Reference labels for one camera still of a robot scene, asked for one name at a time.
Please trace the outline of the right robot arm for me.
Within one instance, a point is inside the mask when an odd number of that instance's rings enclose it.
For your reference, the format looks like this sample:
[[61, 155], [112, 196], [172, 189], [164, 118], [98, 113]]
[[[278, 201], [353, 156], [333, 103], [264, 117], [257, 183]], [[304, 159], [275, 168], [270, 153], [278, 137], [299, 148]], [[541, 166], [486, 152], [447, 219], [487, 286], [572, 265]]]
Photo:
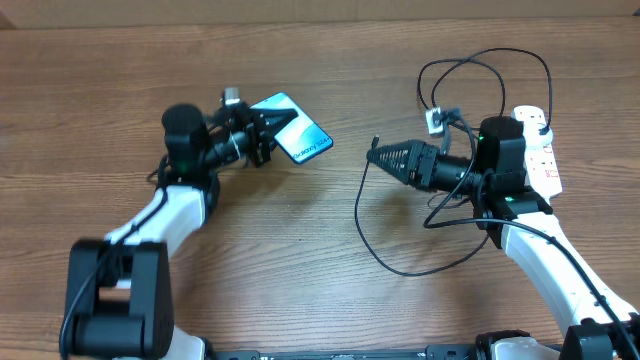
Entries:
[[420, 140], [380, 146], [366, 154], [402, 183], [422, 191], [468, 195], [474, 214], [464, 224], [485, 231], [527, 275], [563, 333], [554, 349], [527, 332], [480, 334], [468, 359], [636, 359], [639, 312], [595, 274], [564, 235], [526, 158], [541, 148], [536, 125], [508, 116], [482, 121], [469, 159], [441, 153]]

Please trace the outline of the Samsung Galaxy smartphone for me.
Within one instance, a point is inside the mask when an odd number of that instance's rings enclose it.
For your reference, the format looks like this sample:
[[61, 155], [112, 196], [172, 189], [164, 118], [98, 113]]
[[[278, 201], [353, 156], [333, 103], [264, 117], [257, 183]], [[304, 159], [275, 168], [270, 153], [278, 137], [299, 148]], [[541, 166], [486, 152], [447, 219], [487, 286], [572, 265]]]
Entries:
[[298, 116], [284, 127], [275, 140], [296, 164], [303, 164], [330, 149], [333, 139], [286, 93], [276, 93], [251, 106], [252, 109], [294, 109]]

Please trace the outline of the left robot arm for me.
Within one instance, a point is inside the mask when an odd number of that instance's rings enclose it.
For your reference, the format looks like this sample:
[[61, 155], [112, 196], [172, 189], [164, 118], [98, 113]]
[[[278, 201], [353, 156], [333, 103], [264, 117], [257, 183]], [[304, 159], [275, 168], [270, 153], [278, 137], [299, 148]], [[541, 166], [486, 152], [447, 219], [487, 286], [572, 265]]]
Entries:
[[59, 354], [98, 359], [213, 359], [211, 343], [175, 324], [169, 258], [210, 218], [220, 168], [259, 167], [294, 108], [259, 109], [235, 100], [213, 115], [189, 103], [162, 115], [167, 153], [151, 173], [149, 204], [102, 239], [71, 248]]

